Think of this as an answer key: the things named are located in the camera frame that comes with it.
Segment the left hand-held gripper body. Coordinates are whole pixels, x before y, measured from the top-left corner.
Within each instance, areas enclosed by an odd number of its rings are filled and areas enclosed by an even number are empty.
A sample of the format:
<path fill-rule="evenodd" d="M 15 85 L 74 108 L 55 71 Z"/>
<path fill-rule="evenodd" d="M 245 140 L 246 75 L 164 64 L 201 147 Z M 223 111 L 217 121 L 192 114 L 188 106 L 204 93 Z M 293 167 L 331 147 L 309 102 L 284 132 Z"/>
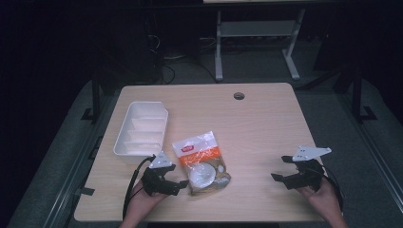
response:
<path fill-rule="evenodd" d="M 145 169 L 141 181 L 144 185 L 144 191 L 149 195 L 161 193 L 165 195 L 177 196 L 179 189 L 170 188 L 170 180 L 167 180 L 160 173 L 160 168 L 174 164 L 163 151 L 161 151 Z"/>

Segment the orange white snack packet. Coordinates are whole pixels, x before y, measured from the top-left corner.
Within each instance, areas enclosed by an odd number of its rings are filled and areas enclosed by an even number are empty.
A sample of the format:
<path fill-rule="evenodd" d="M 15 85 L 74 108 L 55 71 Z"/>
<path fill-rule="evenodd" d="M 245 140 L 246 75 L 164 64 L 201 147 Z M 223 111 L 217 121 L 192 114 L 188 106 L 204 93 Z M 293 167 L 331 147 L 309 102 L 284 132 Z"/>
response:
<path fill-rule="evenodd" d="M 231 176 L 212 131 L 173 142 L 172 147 L 187 173 L 191 195 L 215 192 L 229 184 Z"/>

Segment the grey metal rail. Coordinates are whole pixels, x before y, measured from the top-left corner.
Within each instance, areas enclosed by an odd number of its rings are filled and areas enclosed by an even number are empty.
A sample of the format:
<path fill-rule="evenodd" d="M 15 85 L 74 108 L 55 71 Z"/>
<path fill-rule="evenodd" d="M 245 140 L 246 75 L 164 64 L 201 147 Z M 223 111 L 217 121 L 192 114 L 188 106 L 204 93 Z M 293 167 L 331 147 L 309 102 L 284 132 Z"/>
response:
<path fill-rule="evenodd" d="M 403 214 L 403 187 L 397 181 L 389 165 L 381 155 L 380 147 L 376 145 L 374 139 L 365 128 L 364 122 L 366 120 L 366 116 L 360 118 L 356 117 L 352 112 L 353 106 L 350 104 L 345 95 L 338 95 L 337 98 L 341 102 L 343 109 L 347 112 L 350 121 L 353 123 L 359 137 L 367 147 L 368 152 L 371 154 L 376 169 L 378 170 L 381 179 L 384 181 L 388 191 L 390 192 L 395 204 Z"/>
<path fill-rule="evenodd" d="M 68 228 L 73 220 L 118 95 L 115 92 L 100 96 L 101 111 L 95 121 L 86 118 L 87 111 L 93 112 L 91 95 L 80 94 L 79 101 L 73 103 L 46 161 L 47 187 L 55 190 L 55 196 L 40 228 Z"/>

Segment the black metal stand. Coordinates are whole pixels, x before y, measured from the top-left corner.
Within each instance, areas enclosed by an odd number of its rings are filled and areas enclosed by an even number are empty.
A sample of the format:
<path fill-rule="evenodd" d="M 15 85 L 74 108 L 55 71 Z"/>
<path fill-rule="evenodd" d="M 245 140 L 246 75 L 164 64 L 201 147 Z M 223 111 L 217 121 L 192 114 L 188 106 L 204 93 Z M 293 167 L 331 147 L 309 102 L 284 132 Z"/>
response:
<path fill-rule="evenodd" d="M 85 110 L 82 120 L 95 124 L 101 113 L 100 85 L 97 79 L 91 80 L 91 96 L 92 107 Z"/>
<path fill-rule="evenodd" d="M 361 105 L 362 74 L 359 64 L 354 65 L 352 113 L 355 119 L 362 124 L 364 121 L 376 120 L 376 116 L 369 106 Z"/>

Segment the white metal desk frame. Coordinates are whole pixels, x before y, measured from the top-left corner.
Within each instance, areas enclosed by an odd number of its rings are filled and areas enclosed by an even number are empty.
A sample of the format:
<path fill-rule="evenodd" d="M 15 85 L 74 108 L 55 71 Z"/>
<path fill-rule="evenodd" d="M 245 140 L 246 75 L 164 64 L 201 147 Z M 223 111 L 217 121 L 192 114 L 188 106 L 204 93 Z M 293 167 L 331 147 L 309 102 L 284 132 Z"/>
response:
<path fill-rule="evenodd" d="M 283 0 L 203 0 L 204 4 L 217 5 L 235 3 L 275 3 Z M 216 22 L 216 50 L 215 50 L 215 79 L 223 80 L 221 39 L 239 37 L 288 37 L 290 39 L 287 48 L 282 50 L 282 56 L 289 70 L 291 78 L 300 79 L 297 67 L 293 60 L 293 50 L 305 15 L 305 8 L 298 9 L 294 20 L 232 20 L 227 21 L 222 17 L 223 10 L 217 11 Z"/>

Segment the person's left hand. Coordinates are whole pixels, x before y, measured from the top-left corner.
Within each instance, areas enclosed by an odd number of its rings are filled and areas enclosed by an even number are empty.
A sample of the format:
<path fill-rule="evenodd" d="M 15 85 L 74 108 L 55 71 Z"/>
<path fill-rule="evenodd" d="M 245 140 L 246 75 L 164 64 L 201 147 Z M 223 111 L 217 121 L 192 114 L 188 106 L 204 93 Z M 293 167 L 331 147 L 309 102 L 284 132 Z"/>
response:
<path fill-rule="evenodd" d="M 145 218 L 160 202 L 165 200 L 167 195 L 155 193 L 149 196 L 144 191 L 144 185 L 139 180 L 132 190 L 126 215 L 128 217 Z"/>

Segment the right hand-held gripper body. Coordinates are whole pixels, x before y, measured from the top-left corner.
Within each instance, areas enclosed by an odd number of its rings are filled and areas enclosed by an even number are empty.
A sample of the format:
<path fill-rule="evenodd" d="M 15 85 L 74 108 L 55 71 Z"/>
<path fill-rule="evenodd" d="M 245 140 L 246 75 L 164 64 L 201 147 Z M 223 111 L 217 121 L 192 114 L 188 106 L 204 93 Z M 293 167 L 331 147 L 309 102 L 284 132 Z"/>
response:
<path fill-rule="evenodd" d="M 329 147 L 299 146 L 297 152 L 292 156 L 297 167 L 297 173 L 284 177 L 284 184 L 287 189 L 298 189 L 306 186 L 313 187 L 317 191 L 324 176 L 322 164 L 317 160 L 320 156 L 329 154 L 332 149 Z"/>

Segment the person's right hand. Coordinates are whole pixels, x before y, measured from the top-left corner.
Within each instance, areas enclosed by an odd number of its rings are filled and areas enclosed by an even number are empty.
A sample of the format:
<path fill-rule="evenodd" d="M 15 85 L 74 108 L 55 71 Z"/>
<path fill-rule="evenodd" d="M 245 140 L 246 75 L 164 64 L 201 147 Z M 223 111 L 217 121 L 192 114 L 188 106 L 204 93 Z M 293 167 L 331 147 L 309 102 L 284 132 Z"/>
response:
<path fill-rule="evenodd" d="M 316 192 L 307 187 L 298 188 L 297 191 L 308 200 L 325 221 L 329 216 L 342 215 L 335 190 L 327 180 L 321 180 Z"/>

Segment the white divided plastic tray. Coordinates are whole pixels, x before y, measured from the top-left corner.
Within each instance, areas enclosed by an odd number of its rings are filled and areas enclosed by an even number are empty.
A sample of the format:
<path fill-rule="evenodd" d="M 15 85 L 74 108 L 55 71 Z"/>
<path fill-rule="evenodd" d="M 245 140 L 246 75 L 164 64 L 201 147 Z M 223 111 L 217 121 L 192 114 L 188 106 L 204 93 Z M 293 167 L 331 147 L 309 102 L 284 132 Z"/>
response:
<path fill-rule="evenodd" d="M 162 102 L 129 105 L 113 152 L 125 161 L 151 157 L 163 149 L 168 111 Z"/>

